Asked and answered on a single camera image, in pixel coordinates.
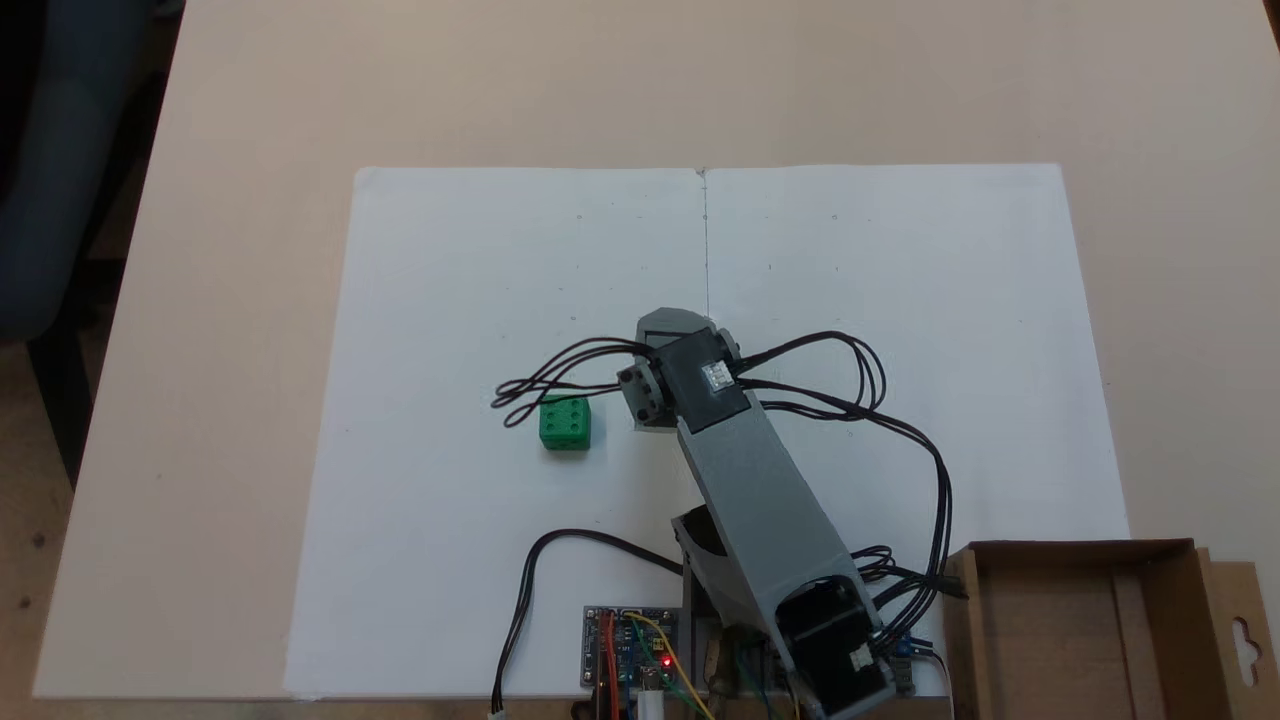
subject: gray robotic arm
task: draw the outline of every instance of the gray robotic arm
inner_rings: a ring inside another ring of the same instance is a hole
[[[733,338],[664,307],[640,319],[636,341],[654,352],[618,382],[639,427],[675,428],[707,505],[672,524],[723,624],[765,634],[819,719],[892,697],[890,670],[872,652],[879,614],[760,401],[730,372],[741,360]]]

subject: wooden table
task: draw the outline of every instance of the wooden table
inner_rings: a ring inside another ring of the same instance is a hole
[[[1262,0],[189,4],[36,693],[282,696],[358,168],[1018,161],[1064,165],[1134,534],[1280,616]]]

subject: white poster board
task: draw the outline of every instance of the white poster board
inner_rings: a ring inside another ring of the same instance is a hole
[[[708,311],[746,352],[837,328],[884,359],[969,539],[1128,537],[1070,215],[1053,165],[370,169],[356,181],[285,687],[488,696],[530,544],[599,529],[678,557],[700,502],[672,436],[593,398],[593,447],[502,428],[499,382],[640,315]],[[621,366],[600,360],[584,380]],[[760,377],[833,391],[837,348]],[[850,548],[927,555],[933,469],[873,427],[774,421]],[[506,694],[579,687],[584,605],[678,605],[675,575],[564,539],[538,566]],[[919,633],[940,637],[931,614]],[[943,691],[919,678],[924,694]]]

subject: red wire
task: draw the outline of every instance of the red wire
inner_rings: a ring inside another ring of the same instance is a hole
[[[604,642],[607,647],[604,652],[608,653],[609,711],[613,712],[613,715],[609,716],[609,720],[618,720],[618,657],[613,648],[613,630],[614,630],[613,612],[612,611],[605,612],[605,616],[608,616],[609,619],[609,629],[604,635]]]

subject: green cube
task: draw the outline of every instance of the green cube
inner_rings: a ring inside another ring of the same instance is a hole
[[[538,406],[538,437],[547,450],[591,447],[591,406],[585,397],[547,396]]]

